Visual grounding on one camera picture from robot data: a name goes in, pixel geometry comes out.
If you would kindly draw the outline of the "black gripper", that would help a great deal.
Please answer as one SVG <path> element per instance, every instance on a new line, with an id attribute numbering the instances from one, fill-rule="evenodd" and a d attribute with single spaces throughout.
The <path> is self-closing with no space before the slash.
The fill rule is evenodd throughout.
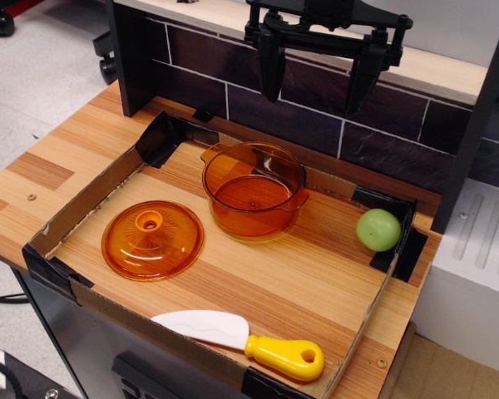
<path id="1" fill-rule="evenodd" d="M 261 94 L 276 102 L 285 70 L 285 48 L 306 52 L 358 52 L 346 99 L 346 116 L 358 113 L 381 73 L 398 67 L 413 20 L 363 1 L 249 1 L 245 40 L 258 47 Z M 353 25 L 373 30 L 362 39 L 334 35 Z"/>

